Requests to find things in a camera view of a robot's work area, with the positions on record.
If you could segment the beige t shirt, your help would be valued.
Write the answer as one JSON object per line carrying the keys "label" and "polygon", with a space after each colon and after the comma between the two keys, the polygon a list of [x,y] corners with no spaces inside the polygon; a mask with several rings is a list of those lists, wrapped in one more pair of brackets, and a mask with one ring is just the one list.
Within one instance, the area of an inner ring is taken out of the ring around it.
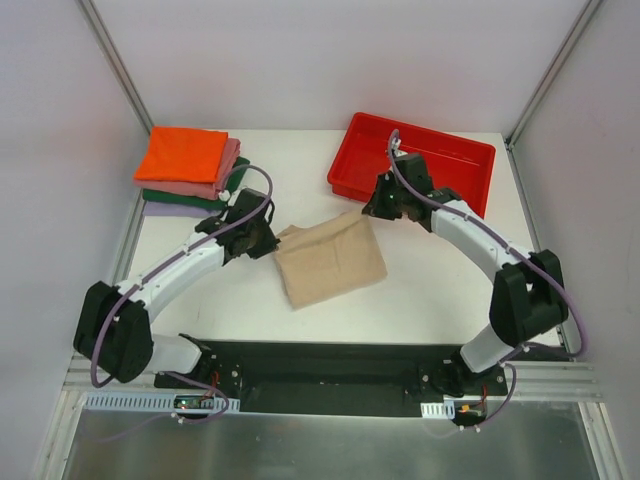
{"label": "beige t shirt", "polygon": [[387,277],[369,217],[358,210],[308,228],[291,225],[278,239],[275,261],[295,310]]}

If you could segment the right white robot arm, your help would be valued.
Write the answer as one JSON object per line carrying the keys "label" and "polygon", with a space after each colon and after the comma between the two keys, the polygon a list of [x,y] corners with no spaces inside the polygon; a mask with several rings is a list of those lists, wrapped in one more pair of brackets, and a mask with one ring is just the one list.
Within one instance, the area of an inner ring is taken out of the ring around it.
{"label": "right white robot arm", "polygon": [[434,390],[457,398],[473,394],[500,361],[568,319],[559,258],[506,240],[455,191],[435,188],[421,155],[393,159],[362,212],[419,224],[456,247],[492,283],[487,326],[431,374]]}

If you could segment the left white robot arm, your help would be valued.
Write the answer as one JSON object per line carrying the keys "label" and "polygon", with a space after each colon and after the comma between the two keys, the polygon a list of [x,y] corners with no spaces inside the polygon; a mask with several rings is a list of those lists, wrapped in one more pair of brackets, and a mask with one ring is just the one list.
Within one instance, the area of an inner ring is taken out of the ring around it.
{"label": "left white robot arm", "polygon": [[116,285],[92,285],[73,339],[74,350],[91,362],[92,383],[103,387],[99,371],[129,383],[150,370],[174,372],[191,389],[204,387],[211,377],[210,348],[187,334],[155,334],[152,324],[205,275],[243,255],[259,259],[274,252],[274,210],[269,195],[245,188],[223,214],[197,224],[182,246],[150,270]]}

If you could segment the folded pink t shirt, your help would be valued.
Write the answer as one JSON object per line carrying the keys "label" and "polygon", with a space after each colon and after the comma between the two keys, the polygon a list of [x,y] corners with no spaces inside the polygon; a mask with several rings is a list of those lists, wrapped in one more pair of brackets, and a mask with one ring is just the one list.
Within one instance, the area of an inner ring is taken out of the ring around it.
{"label": "folded pink t shirt", "polygon": [[190,183],[181,181],[153,181],[133,180],[135,186],[145,189],[158,190],[184,196],[194,196],[207,200],[216,200],[224,189],[224,177],[231,171],[240,154],[241,142],[236,138],[229,138],[223,149],[218,168],[218,180],[214,183]]}

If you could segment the folded green t shirt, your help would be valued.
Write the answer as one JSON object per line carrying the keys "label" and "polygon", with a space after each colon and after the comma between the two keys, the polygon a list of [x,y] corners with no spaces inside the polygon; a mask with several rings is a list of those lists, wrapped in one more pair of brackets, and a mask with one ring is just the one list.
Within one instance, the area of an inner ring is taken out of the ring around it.
{"label": "folded green t shirt", "polygon": [[[226,183],[226,188],[230,193],[234,193],[240,187],[241,181],[243,180],[246,172],[244,166],[250,164],[251,162],[242,156],[237,158],[233,165],[233,172],[230,174]],[[210,200],[198,196],[180,195],[153,189],[143,189],[142,198],[147,202],[154,202],[163,205],[194,207],[209,212],[221,210],[225,207],[225,202],[218,198]]]}

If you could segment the folded orange t shirt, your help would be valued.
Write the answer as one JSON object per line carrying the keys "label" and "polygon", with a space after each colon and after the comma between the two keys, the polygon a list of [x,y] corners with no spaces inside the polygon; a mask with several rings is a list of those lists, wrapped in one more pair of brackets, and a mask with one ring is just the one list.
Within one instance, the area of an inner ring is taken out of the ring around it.
{"label": "folded orange t shirt", "polygon": [[229,135],[185,127],[155,126],[136,181],[213,183]]}

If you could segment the folded lavender t shirt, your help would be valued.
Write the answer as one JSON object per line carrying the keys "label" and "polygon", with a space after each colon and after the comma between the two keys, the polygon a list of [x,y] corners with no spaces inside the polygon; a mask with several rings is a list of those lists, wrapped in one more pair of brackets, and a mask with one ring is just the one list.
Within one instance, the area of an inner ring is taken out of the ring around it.
{"label": "folded lavender t shirt", "polygon": [[147,201],[143,208],[143,215],[146,217],[187,217],[187,218],[207,218],[221,213],[221,210],[207,210],[200,207],[166,204]]}

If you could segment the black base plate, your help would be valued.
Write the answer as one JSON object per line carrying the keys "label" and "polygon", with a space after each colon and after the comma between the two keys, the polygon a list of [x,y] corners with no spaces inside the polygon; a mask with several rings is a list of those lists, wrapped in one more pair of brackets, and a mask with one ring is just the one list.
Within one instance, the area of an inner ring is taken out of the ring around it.
{"label": "black base plate", "polygon": [[450,370],[456,345],[202,340],[188,378],[215,385],[242,412],[417,417]]}

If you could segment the right aluminium frame post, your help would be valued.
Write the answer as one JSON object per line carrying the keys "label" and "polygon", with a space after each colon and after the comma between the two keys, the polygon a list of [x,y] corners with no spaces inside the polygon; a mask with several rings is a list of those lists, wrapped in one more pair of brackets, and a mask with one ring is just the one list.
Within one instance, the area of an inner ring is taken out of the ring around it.
{"label": "right aluminium frame post", "polygon": [[604,0],[588,0],[582,5],[576,19],[571,24],[568,33],[565,35],[550,64],[537,83],[515,125],[504,137],[504,143],[507,151],[512,151],[515,147],[516,143],[532,120],[534,114],[548,95],[555,80],[584,36],[586,30],[589,28],[595,16],[604,4]]}

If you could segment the aluminium frame post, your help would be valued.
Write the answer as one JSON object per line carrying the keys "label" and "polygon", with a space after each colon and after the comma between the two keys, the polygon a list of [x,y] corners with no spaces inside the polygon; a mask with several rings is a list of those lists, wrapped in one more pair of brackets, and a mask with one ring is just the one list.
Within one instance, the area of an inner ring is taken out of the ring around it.
{"label": "aluminium frame post", "polygon": [[515,125],[504,137],[504,143],[507,151],[512,151],[515,147],[516,143],[532,120],[534,114],[548,95],[555,80],[584,36],[586,30],[589,28],[595,16],[604,4],[604,0],[588,0],[582,5],[576,19],[571,24],[568,33],[565,35],[550,64],[537,83]]}
{"label": "aluminium frame post", "polygon": [[85,19],[94,39],[100,48],[109,68],[119,84],[127,102],[131,106],[137,120],[147,134],[154,126],[151,115],[131,77],[118,48],[102,18],[99,9],[92,0],[75,0],[74,3]]}

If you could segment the left aluminium frame post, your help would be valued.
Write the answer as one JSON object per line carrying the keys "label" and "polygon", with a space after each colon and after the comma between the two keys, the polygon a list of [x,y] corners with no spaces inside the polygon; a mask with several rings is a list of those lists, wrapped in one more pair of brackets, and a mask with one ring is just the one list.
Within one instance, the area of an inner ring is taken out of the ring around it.
{"label": "left aluminium frame post", "polygon": [[74,3],[85,19],[94,39],[100,48],[109,68],[119,84],[127,102],[131,106],[137,120],[147,134],[154,126],[151,115],[131,77],[118,48],[102,18],[99,9],[92,0],[75,0]]}

